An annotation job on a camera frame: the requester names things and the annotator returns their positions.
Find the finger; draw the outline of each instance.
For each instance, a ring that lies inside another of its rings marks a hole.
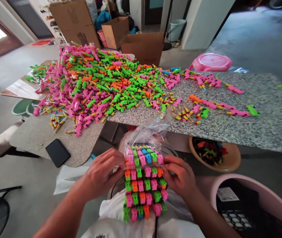
[[[123,157],[118,157],[118,156],[111,156],[110,158],[108,158],[104,163],[102,163],[101,165],[101,172],[104,175],[107,175],[108,173],[110,173],[115,166],[119,166],[121,168],[125,167],[125,161]]]
[[[172,156],[172,155],[167,155],[164,158],[164,162],[165,163],[173,163],[173,164],[177,164],[181,167],[183,167],[184,169],[186,169],[189,173],[192,172],[192,168],[189,166],[188,163],[186,163],[185,161],[183,161],[181,158]]]
[[[118,182],[123,177],[123,175],[124,170],[122,168],[118,168],[116,172],[109,176],[109,179],[106,182],[105,186],[110,189],[112,186],[115,185],[116,182]]]
[[[162,169],[163,169],[163,178],[166,180],[167,184],[171,188],[173,188],[175,185],[175,182],[174,182],[172,175],[170,174],[170,172],[167,170],[165,166],[162,166]]]
[[[165,167],[169,170],[174,172],[180,180],[186,179],[187,171],[185,168],[177,165],[177,164],[166,164]]]
[[[120,151],[113,149],[113,150],[109,151],[107,154],[102,156],[100,163],[102,164],[102,163],[106,162],[112,156],[121,157],[124,160],[124,155]]]

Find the pink bucket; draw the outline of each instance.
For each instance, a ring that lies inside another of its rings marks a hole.
[[[239,174],[224,174],[218,177],[196,176],[195,179],[198,189],[209,200],[215,210],[217,210],[216,196],[219,186],[227,179],[236,179],[243,186],[257,191],[262,209],[282,221],[282,199],[272,190],[254,179]]]
[[[99,35],[99,39],[102,41],[103,46],[105,48],[108,48],[108,44],[107,44],[107,41],[105,39],[104,32],[102,29],[98,31],[98,35]]]

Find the speckled countertop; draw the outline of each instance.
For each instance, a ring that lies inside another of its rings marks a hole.
[[[90,158],[92,149],[105,125],[105,123],[97,124],[94,121],[88,129],[82,130],[81,136],[75,137],[75,134],[66,134],[66,131],[74,130],[73,120],[68,119],[56,134],[49,125],[49,121],[50,115],[30,116],[13,134],[10,144],[49,159],[45,147],[53,140],[59,139],[71,154],[65,165],[78,167]]]
[[[186,101],[190,94],[201,99],[215,102],[225,102],[236,106],[238,110],[247,111],[246,105],[258,107],[260,117],[241,117],[218,114],[221,110],[212,110],[208,118],[200,125],[173,120],[170,132],[218,140],[228,143],[258,147],[282,152],[282,85],[272,74],[240,74],[217,72],[215,76],[223,82],[230,83],[244,94],[239,95],[230,91],[226,86],[207,88],[206,92],[198,88],[197,82],[181,80],[170,92]],[[116,112],[109,121],[138,126],[156,115],[153,108],[145,107],[141,103],[138,108],[131,108],[125,112]]]

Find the floor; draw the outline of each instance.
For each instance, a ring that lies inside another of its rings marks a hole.
[[[253,72],[270,72],[282,80],[282,18],[280,11],[232,14],[208,52],[222,53],[233,60],[233,65]],[[161,67],[188,67],[202,51],[181,51],[181,47],[163,52]],[[39,48],[22,47],[0,58],[0,91],[25,75],[28,66],[45,60],[56,59],[56,46]],[[11,109],[19,99],[0,96],[0,133],[19,118]],[[106,149],[100,142],[95,153]],[[251,148],[242,148],[252,153]],[[196,160],[188,161],[196,175],[215,175]],[[47,159],[31,159],[16,156],[0,158],[0,189],[23,185],[22,190],[11,192],[7,200],[11,206],[8,224],[1,237],[31,237],[52,213],[64,194],[53,196],[56,169]],[[236,171],[252,177],[271,188],[282,198],[282,154],[261,151],[261,155],[244,159]],[[78,232],[84,231],[98,218],[99,205],[104,197],[88,202]]]

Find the smartphone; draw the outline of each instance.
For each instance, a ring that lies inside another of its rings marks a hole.
[[[49,157],[57,168],[62,166],[69,158],[70,154],[59,139],[55,139],[46,147]]]

